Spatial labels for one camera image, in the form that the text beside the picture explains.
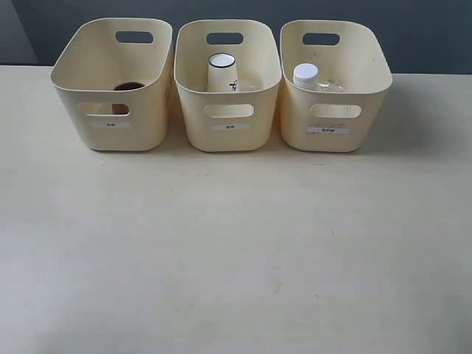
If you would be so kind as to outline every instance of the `white table surface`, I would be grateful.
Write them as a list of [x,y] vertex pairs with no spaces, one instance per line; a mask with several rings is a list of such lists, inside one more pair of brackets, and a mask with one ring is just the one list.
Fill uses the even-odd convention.
[[0,67],[0,353],[472,353],[472,77],[351,154],[97,153],[50,70]]

